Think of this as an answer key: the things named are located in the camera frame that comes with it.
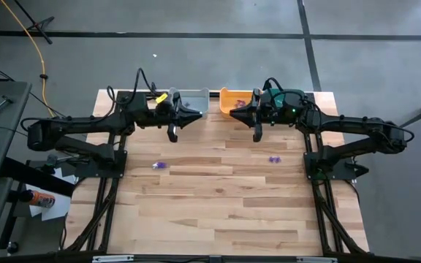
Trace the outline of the silver metal bracket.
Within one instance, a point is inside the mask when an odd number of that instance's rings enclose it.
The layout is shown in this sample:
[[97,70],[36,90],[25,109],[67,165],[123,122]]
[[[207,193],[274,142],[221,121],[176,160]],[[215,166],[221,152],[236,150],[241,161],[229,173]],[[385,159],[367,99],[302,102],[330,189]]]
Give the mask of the silver metal bracket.
[[126,263],[133,261],[133,255],[104,255],[94,256],[91,263]]
[[317,256],[298,256],[297,263],[338,263],[336,258],[317,257]]

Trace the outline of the black tripod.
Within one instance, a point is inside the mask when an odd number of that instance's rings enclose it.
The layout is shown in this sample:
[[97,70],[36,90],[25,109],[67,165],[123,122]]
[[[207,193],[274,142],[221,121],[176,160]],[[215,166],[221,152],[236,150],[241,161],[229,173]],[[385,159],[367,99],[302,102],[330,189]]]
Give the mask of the black tripod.
[[23,7],[23,5],[18,0],[13,0],[16,5],[20,8],[20,10],[23,12],[23,14],[30,20],[31,25],[29,27],[26,27],[26,30],[29,32],[38,32],[41,37],[45,39],[45,41],[52,45],[53,41],[51,38],[47,35],[45,29],[46,27],[52,23],[55,19],[54,16],[50,16],[48,18],[45,18],[44,20],[36,21],[33,19],[33,17],[29,14],[29,12]]

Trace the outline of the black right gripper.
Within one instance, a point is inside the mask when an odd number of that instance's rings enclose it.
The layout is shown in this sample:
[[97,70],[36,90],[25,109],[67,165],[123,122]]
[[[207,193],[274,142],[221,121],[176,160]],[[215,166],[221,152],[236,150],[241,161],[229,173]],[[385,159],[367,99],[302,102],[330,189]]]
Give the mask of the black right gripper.
[[[262,139],[262,123],[275,125],[287,122],[287,107],[282,103],[271,102],[271,101],[261,101],[261,102],[270,102],[278,108],[278,114],[275,118],[263,118],[260,114],[260,97],[261,90],[255,88],[251,93],[251,99],[249,102],[245,103],[241,107],[236,107],[230,110],[230,116],[244,124],[249,128],[254,129],[252,139],[254,142],[259,142]],[[254,113],[258,109],[259,117]]]

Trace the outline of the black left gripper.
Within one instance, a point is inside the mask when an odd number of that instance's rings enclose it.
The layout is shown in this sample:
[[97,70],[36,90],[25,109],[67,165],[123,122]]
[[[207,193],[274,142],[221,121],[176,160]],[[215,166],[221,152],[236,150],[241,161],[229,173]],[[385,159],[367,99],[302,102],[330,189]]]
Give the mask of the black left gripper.
[[[149,101],[145,97],[143,104],[140,106],[139,113],[135,117],[136,124],[142,128],[146,126],[168,125],[167,136],[169,141],[177,142],[177,128],[182,129],[202,117],[202,111],[198,108],[198,98],[191,96],[182,97],[181,93],[176,91],[173,95],[168,94],[168,97],[163,102],[173,103],[172,111],[168,117],[157,116],[155,113],[157,103],[155,104],[155,107],[152,108],[149,106]],[[176,118],[173,118],[175,113],[174,106],[176,113],[179,115]]]

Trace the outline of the orange can black cap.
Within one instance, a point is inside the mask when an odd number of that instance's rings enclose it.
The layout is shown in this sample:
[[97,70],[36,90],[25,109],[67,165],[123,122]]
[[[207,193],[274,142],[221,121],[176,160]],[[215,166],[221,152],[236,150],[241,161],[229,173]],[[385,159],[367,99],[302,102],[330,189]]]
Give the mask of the orange can black cap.
[[19,194],[21,202],[42,208],[51,208],[56,202],[56,198],[51,194],[42,193],[35,190],[25,190]]

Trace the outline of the white plastic bin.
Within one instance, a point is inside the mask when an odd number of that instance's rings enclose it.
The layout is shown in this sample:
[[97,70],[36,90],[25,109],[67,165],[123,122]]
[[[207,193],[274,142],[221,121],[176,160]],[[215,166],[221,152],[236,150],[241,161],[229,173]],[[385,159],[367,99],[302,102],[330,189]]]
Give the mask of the white plastic bin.
[[177,88],[170,88],[170,93],[179,92],[181,101],[185,107],[191,110],[196,110],[202,113],[202,118],[206,119],[210,105],[210,91],[208,88],[200,90],[179,90]]

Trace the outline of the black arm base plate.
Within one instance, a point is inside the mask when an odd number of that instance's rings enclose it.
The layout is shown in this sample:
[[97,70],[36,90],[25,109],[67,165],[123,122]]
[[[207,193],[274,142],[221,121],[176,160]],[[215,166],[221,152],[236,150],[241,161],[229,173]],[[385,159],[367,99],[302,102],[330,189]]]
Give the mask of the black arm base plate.
[[76,165],[75,176],[78,178],[122,178],[126,168],[127,152],[113,151],[113,159],[89,157],[87,162]]
[[355,171],[347,164],[352,164],[348,159],[342,159],[333,166],[332,171],[324,171],[315,166],[316,153],[304,153],[303,161],[306,171],[306,177],[309,180],[352,180],[356,178]]

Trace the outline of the orange plastic bin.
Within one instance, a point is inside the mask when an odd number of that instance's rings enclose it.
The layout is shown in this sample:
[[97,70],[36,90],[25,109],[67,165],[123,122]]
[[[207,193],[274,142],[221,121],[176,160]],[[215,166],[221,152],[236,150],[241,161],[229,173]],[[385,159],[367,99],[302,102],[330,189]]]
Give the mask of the orange plastic bin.
[[226,87],[223,87],[220,90],[219,94],[219,108],[223,118],[231,118],[230,110],[236,108],[235,103],[239,100],[244,100],[249,102],[251,99],[251,93],[253,90],[239,91],[239,90],[230,90]]

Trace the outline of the white paper sheet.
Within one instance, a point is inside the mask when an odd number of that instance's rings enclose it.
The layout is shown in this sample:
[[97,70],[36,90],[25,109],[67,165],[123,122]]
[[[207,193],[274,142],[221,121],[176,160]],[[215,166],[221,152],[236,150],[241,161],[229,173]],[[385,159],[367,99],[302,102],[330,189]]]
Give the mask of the white paper sheet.
[[77,177],[75,176],[75,168],[71,166],[56,167],[54,169],[53,177],[62,179],[73,185],[75,185],[77,182]]
[[35,190],[42,194],[49,194],[55,197],[55,203],[50,208],[37,207],[29,205],[31,217],[41,216],[42,221],[49,221],[51,219],[64,217],[70,208],[71,198],[50,191],[40,189],[36,186],[26,186],[27,190]]

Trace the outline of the black aluminium rig frame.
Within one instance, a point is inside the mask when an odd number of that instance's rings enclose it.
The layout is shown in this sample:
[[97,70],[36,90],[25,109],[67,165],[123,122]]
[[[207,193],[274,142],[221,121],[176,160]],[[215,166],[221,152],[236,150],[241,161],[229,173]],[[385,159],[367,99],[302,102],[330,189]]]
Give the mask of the black aluminium rig frame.
[[[283,90],[276,79],[269,78],[261,91],[276,88]],[[149,101],[149,106],[155,107],[155,99],[163,93],[154,93],[151,88],[148,92],[140,91],[122,91],[119,95],[112,95],[112,107],[108,114],[113,112],[113,107],[124,96],[124,92],[144,93]],[[30,126],[33,118],[26,118],[20,122],[20,126],[26,131],[26,127]],[[76,139],[77,134],[71,134],[70,137]],[[125,140],[128,136],[118,136]],[[341,146],[351,142],[365,139],[365,135],[347,134],[325,131],[321,134],[311,134],[305,136],[307,150],[305,153],[316,152],[320,146]],[[115,150],[121,150],[118,144],[108,143],[113,145]],[[87,156],[81,156],[80,160],[75,162],[77,164],[88,161]],[[333,212],[333,205],[328,199],[325,199],[321,194],[319,187],[327,185],[331,180],[309,180],[313,193],[316,209],[316,217],[319,228],[321,229],[320,241],[322,252],[317,257],[336,258],[338,263],[421,263],[420,259],[400,259],[394,257],[377,256],[361,249],[356,242],[347,233],[337,216]],[[94,256],[104,255],[120,255],[108,254],[106,248],[101,246],[96,250],[82,251],[82,245],[87,239],[92,236],[93,230],[99,223],[101,217],[109,215],[110,208],[114,205],[115,196],[117,194],[117,187],[112,186],[108,195],[98,204],[92,219],[88,226],[77,237],[75,242],[68,248],[51,253],[51,254],[36,254],[33,256],[16,256],[10,259],[10,263],[91,263]],[[327,233],[325,231],[326,224],[331,224],[334,229],[335,247],[331,248],[327,243]],[[153,254],[124,254],[133,255],[134,261],[132,263],[284,263],[296,262],[298,256],[223,256],[223,255],[153,255]]]

